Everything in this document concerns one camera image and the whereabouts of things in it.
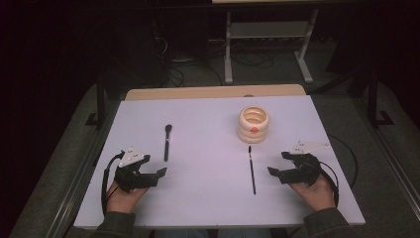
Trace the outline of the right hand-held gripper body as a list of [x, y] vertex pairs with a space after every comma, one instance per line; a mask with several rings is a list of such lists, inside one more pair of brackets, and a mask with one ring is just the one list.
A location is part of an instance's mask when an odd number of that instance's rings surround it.
[[288, 151], [291, 155], [296, 155], [296, 160], [293, 162], [295, 168], [284, 172], [284, 183], [304, 182], [312, 185], [322, 171], [320, 161], [313, 153], [329, 147], [328, 143], [299, 140]]

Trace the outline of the person's left hand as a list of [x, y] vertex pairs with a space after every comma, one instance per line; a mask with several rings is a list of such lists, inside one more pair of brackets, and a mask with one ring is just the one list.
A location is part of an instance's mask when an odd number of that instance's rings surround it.
[[106, 211], [133, 213], [147, 191], [146, 188], [139, 188], [125, 192], [119, 188], [116, 182], [113, 182], [107, 191]]

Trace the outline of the wooden table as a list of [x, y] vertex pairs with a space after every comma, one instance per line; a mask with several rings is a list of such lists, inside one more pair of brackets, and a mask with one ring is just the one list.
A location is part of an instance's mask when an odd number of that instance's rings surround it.
[[125, 100], [134, 101], [259, 96], [300, 96], [305, 94], [306, 91], [299, 84], [206, 86], [132, 89], [127, 93]]

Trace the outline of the cream ringed brush holder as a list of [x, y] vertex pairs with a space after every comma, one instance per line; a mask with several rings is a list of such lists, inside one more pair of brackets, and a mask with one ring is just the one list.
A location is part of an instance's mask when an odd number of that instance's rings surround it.
[[263, 108], [246, 107], [239, 114], [238, 136], [246, 143], [260, 143], [267, 135], [269, 122], [269, 115]]

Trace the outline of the person's right hand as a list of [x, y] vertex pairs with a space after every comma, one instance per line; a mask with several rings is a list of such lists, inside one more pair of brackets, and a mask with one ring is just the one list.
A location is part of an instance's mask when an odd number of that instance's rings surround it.
[[300, 183], [289, 185], [314, 211], [335, 208], [334, 192], [323, 176], [318, 176], [316, 181], [308, 186]]

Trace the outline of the white table board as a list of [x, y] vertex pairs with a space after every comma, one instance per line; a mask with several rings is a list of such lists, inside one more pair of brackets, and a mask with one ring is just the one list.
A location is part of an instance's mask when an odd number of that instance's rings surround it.
[[[240, 112], [263, 108], [270, 122], [265, 139], [246, 143], [238, 136]], [[163, 159], [165, 126], [172, 125], [168, 161]], [[95, 228], [103, 220], [100, 193], [113, 157], [133, 146], [151, 155], [144, 173], [166, 174], [141, 199], [139, 227], [228, 228], [284, 227], [302, 223], [310, 208], [268, 167], [291, 168], [281, 152], [299, 140], [328, 143], [320, 117], [308, 96], [139, 100], [121, 103], [96, 170], [75, 219]], [[248, 146], [252, 146], [257, 195], [253, 195]]]

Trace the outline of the black metal stand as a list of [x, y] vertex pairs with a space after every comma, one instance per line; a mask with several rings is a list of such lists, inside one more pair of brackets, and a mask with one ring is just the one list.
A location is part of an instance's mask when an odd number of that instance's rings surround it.
[[393, 125], [393, 121], [386, 111], [377, 109], [378, 79], [375, 71], [371, 72], [367, 93], [367, 119], [370, 124], [378, 129], [382, 125]]
[[99, 130], [105, 120], [105, 88], [103, 84], [102, 75], [99, 75], [96, 80], [96, 111], [90, 113], [85, 125], [94, 126]]

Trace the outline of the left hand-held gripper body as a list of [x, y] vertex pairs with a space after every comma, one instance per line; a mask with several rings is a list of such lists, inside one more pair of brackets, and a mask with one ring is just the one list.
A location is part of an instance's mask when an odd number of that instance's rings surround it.
[[143, 155], [133, 146], [123, 152], [114, 176], [114, 181], [121, 190], [129, 192], [132, 189], [147, 187], [146, 178], [140, 173], [139, 161], [142, 158]]

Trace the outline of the black fluffy makeup brush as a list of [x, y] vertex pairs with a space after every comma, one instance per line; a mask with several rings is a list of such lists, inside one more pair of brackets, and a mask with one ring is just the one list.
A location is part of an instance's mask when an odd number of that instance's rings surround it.
[[172, 125], [167, 124], [164, 129], [165, 129], [165, 145], [164, 145], [163, 159], [164, 159], [165, 162], [167, 162], [168, 161], [169, 142], [170, 142], [169, 137], [170, 137], [170, 132], [171, 132], [171, 129], [172, 129]]

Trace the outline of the white metal stand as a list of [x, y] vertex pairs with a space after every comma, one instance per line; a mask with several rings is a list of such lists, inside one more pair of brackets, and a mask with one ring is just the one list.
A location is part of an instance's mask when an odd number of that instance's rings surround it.
[[224, 77], [227, 84], [232, 84], [233, 69], [231, 59], [231, 41], [244, 39], [286, 39], [299, 38], [303, 44], [299, 51], [294, 52], [296, 62], [306, 83], [312, 83], [313, 78], [305, 61], [305, 55], [315, 28], [319, 10], [313, 9], [307, 21], [287, 22], [232, 22], [231, 13], [227, 13]]

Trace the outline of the thin black makeup brush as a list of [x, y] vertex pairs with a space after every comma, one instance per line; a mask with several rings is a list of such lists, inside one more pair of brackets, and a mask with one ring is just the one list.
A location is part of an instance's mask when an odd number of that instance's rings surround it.
[[251, 145], [248, 146], [248, 155], [249, 155], [249, 164], [250, 164], [250, 171], [251, 171], [251, 178], [252, 178], [253, 195], [257, 195], [257, 186], [256, 186], [254, 163], [253, 163], [253, 156], [252, 156], [252, 146]]

